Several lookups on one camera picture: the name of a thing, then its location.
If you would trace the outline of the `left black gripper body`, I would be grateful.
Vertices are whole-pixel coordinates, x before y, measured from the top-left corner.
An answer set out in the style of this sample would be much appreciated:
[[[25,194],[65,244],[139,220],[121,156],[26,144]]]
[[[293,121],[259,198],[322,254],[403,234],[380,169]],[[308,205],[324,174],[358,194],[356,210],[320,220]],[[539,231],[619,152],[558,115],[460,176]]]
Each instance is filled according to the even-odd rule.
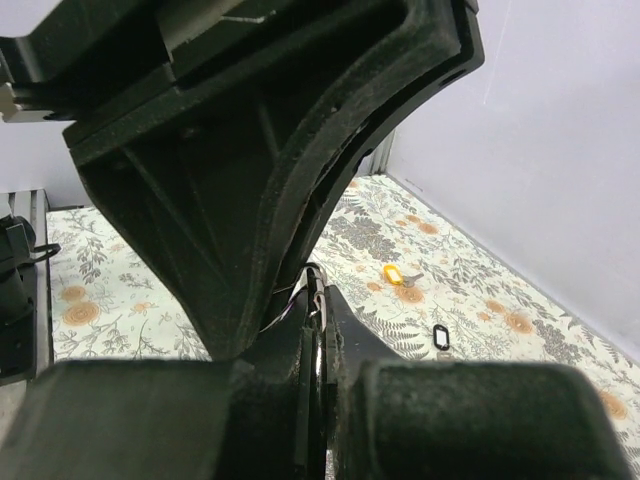
[[[8,123],[108,123],[169,89],[243,64],[217,117],[259,99],[300,120],[336,73],[400,26],[406,1],[63,1],[30,33],[1,40]]]

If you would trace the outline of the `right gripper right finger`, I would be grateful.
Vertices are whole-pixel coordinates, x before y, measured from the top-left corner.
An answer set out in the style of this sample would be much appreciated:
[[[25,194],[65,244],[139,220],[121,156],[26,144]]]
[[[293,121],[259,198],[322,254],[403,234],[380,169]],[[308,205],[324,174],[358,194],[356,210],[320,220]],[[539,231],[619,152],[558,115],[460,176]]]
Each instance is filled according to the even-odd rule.
[[[605,408],[553,363],[408,361],[329,287],[340,479],[629,479]]]

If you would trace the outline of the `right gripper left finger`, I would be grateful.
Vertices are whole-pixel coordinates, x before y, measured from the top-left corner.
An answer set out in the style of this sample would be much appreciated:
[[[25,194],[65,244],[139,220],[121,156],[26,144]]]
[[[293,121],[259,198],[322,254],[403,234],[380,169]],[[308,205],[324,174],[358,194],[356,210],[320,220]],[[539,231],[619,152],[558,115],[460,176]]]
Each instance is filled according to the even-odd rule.
[[[28,389],[5,479],[316,479],[318,340],[299,300],[229,361],[68,361]]]

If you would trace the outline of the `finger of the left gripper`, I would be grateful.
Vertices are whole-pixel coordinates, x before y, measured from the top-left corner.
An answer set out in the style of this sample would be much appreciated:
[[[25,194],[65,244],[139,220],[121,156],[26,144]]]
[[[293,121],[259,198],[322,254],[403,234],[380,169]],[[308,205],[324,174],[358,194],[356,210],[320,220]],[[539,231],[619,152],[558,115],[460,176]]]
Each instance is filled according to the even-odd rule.
[[[410,9],[402,25],[334,83],[322,99],[333,112],[311,114],[301,125],[311,137],[272,221],[280,260],[273,299],[292,290],[361,160],[418,107],[483,62],[476,10]]]
[[[474,9],[474,1],[406,1],[410,9]],[[248,99],[217,117],[226,81],[250,84],[237,64],[181,92],[169,89],[108,123],[76,121],[64,138],[94,205],[183,307],[216,360],[238,356],[285,305],[272,297],[279,258],[272,221],[311,135],[301,125],[333,107],[322,99],[297,122]]]

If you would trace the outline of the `large metal keyring with keys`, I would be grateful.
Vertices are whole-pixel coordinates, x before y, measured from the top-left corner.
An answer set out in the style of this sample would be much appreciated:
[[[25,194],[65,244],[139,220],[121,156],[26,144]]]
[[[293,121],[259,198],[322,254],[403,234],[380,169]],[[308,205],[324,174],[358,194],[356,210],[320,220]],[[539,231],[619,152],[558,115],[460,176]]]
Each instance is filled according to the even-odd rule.
[[[296,414],[296,457],[327,449],[328,417],[328,308],[325,295],[326,273],[319,264],[304,264],[293,285],[289,299],[281,312],[260,332],[265,333],[283,322],[303,296],[306,304],[302,322],[302,353],[299,367],[299,401]]]

